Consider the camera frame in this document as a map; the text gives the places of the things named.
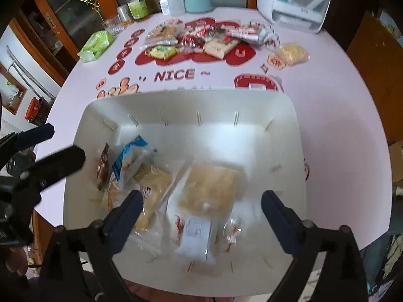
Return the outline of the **person left hand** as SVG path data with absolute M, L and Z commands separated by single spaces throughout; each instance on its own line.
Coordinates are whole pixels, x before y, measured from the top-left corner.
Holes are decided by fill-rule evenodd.
M 11 273 L 17 273 L 20 277 L 28 270 L 27 254 L 23 247 L 12 247 L 6 258 L 6 267 Z

